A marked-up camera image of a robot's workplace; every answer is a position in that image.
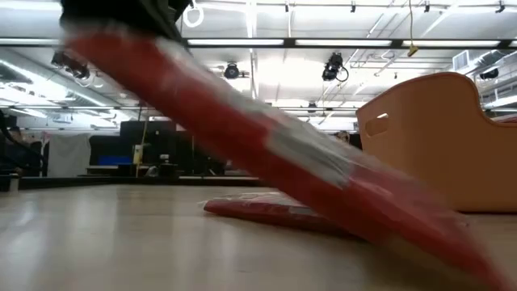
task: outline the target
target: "blue object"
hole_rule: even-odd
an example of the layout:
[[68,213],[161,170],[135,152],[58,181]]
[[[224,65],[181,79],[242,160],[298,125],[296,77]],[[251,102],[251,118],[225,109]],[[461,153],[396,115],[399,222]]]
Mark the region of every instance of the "blue object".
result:
[[100,156],[99,166],[131,165],[132,158],[126,156]]

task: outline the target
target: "floor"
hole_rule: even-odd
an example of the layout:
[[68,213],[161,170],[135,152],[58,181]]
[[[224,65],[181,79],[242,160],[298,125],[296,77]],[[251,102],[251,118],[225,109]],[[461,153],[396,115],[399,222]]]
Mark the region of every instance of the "floor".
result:
[[[205,215],[197,205],[257,191],[102,186],[2,196],[0,290],[447,289],[365,242]],[[517,216],[470,220],[517,274]]]

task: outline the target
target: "orange plastic container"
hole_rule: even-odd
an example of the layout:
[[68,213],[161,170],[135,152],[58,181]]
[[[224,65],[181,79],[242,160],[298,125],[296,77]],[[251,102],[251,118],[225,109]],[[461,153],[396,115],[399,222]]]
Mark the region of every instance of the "orange plastic container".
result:
[[366,153],[416,177],[456,210],[515,212],[517,124],[494,122],[456,73],[401,83],[357,111]]

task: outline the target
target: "person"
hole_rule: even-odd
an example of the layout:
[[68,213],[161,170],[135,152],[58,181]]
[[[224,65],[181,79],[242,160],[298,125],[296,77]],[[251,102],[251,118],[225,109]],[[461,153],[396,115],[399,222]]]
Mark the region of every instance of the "person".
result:
[[[18,143],[28,146],[28,144],[23,140],[22,132],[20,131],[18,126],[11,127],[9,129],[9,133],[13,137],[15,141]],[[20,145],[16,145],[12,141],[6,139],[6,146],[4,149],[4,155],[8,157],[10,160],[17,162],[19,165],[27,166],[29,164],[29,157],[27,156],[27,151],[22,148]],[[19,175],[23,174],[23,169],[16,165],[10,165],[10,169],[14,170]]]

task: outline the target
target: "red cloth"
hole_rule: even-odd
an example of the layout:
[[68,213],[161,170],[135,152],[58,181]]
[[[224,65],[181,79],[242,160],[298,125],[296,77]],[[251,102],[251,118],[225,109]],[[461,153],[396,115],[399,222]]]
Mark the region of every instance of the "red cloth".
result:
[[275,226],[338,236],[350,235],[309,207],[278,192],[242,193],[218,197],[206,201],[203,209],[221,216]]
[[179,45],[98,32],[69,46],[181,124],[206,150],[335,225],[403,256],[422,258],[426,252],[478,285],[512,289],[432,191],[309,124],[243,98]]
[[501,123],[517,123],[517,115],[516,114],[510,114],[507,116],[500,116],[492,119],[495,122],[501,122]]

